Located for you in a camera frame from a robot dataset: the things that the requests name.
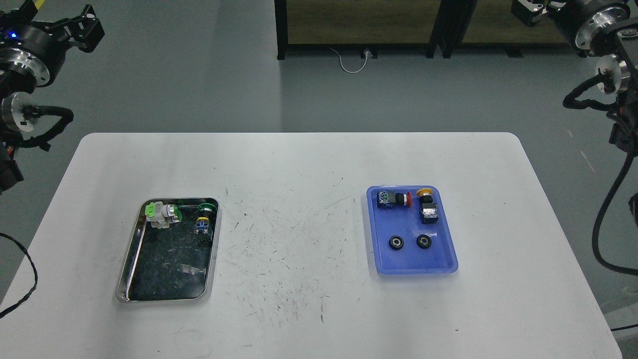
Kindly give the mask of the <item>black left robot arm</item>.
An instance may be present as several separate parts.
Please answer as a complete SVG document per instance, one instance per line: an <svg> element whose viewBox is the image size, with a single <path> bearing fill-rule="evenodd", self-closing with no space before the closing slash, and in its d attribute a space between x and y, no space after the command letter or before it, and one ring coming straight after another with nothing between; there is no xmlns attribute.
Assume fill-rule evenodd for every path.
<svg viewBox="0 0 638 359"><path fill-rule="evenodd" d="M73 47L93 52L105 35L90 4L73 18L36 21L40 0L25 0L0 16L1 160L0 187L9 190L23 175L14 155L19 149L47 152L50 142L73 122L68 108L37 105L30 97L37 88L54 83Z"/></svg>

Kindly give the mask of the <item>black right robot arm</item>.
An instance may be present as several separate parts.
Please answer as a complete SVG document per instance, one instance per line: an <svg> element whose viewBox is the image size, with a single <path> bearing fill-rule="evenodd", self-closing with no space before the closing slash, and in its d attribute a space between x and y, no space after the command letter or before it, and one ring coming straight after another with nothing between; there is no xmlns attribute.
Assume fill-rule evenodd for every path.
<svg viewBox="0 0 638 359"><path fill-rule="evenodd" d="M528 27L551 19L580 55L596 57L594 75L563 99L567 109L593 109L612 121L609 143L625 160L595 218L592 251L596 261L616 273L638 271L610 263L600 252L600 229L611 202L638 154L638 23L627 0L513 0L512 14Z"/></svg>

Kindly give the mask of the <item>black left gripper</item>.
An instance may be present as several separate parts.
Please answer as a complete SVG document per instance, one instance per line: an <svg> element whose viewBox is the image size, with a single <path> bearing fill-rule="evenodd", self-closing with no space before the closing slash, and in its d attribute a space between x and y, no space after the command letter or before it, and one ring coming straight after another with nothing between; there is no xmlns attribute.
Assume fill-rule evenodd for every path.
<svg viewBox="0 0 638 359"><path fill-rule="evenodd" d="M92 53L105 36L105 30L91 4L74 18L57 22L18 23L14 27L16 50L33 55L45 65L62 65L70 47Z"/></svg>

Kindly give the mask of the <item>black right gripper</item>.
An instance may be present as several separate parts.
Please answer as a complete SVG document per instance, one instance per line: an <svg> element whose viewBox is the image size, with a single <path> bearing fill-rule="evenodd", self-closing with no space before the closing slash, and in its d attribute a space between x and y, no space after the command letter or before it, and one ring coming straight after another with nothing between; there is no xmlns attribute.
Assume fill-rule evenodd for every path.
<svg viewBox="0 0 638 359"><path fill-rule="evenodd" d="M590 40L593 26L591 0L511 0L511 14L526 27L536 26L549 15L567 40Z"/></svg>

